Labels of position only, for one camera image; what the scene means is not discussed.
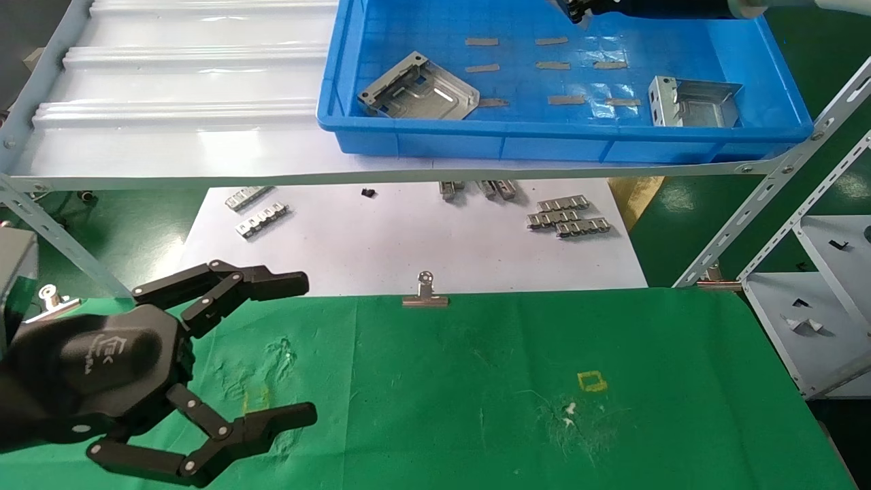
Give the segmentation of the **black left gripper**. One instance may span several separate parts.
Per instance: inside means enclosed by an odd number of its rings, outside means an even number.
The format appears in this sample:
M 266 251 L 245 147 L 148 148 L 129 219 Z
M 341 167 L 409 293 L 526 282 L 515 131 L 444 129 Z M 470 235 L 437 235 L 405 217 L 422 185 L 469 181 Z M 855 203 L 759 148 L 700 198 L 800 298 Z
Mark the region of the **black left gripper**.
M 140 306 L 125 313 L 22 326 L 12 340 L 12 442 L 75 444 L 109 434 L 86 452 L 103 470 L 207 487 L 236 460 L 268 452 L 276 436 L 318 415 L 303 402 L 226 421 L 184 387 L 195 360 L 188 337 L 204 337 L 248 300 L 308 292 L 302 271 L 213 260 L 135 287 Z M 164 311 L 188 301 L 180 321 Z M 128 444 L 128 435 L 146 434 L 174 409 L 206 435 L 199 449 L 184 455 Z

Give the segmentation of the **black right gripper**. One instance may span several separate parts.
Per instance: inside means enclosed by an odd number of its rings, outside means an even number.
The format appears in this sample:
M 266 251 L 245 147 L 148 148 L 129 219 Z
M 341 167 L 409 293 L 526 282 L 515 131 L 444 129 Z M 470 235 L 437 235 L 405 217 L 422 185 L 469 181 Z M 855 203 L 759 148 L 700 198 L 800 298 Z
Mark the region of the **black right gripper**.
M 728 1 L 577 1 L 555 0 L 555 6 L 573 25 L 585 25 L 594 14 L 620 13 L 647 19 L 732 19 Z

